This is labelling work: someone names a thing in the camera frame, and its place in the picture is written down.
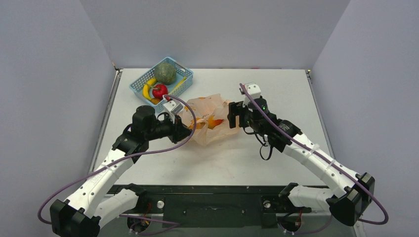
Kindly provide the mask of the orange translucent plastic bag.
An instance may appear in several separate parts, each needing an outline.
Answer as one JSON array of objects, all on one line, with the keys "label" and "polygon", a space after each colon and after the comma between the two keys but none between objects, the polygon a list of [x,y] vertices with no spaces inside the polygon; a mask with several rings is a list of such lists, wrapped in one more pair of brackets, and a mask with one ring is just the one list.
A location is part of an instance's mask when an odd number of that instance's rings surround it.
[{"label": "orange translucent plastic bag", "polygon": [[201,146],[207,146],[239,132],[238,127],[229,126],[227,116],[230,102],[223,99],[220,94],[198,97],[188,100],[187,104],[191,108],[185,106],[178,115],[183,124],[192,129],[194,125],[192,113],[195,114],[197,126],[192,139]]}]

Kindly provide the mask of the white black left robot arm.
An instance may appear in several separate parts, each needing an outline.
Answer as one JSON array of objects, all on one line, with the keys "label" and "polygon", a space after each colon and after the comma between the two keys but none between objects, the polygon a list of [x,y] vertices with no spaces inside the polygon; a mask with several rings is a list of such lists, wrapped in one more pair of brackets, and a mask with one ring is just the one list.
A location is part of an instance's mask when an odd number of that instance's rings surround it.
[{"label": "white black left robot arm", "polygon": [[125,211],[142,212],[147,207],[146,191],[134,184],[125,186],[115,196],[104,196],[146,153],[150,141],[167,137],[172,143],[185,143],[192,131],[178,113],[182,105],[164,104],[164,118],[159,120],[151,106],[140,106],[129,124],[116,139],[101,165],[64,201],[50,206],[51,226],[60,237],[96,237],[100,230]]}]

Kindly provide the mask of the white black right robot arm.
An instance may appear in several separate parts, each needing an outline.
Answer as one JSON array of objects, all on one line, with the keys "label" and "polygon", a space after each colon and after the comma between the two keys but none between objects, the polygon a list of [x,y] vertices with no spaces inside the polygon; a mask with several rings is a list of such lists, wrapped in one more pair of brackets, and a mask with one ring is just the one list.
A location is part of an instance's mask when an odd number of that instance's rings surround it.
[{"label": "white black right robot arm", "polygon": [[295,207],[329,211],[342,224],[354,226],[372,202],[374,177],[357,173],[327,155],[296,125],[269,112],[265,99],[255,102],[265,112],[265,117],[252,103],[230,102],[229,126],[250,127],[270,149],[294,158],[326,185],[326,188],[310,188],[290,183],[278,198],[279,206],[285,211]]}]

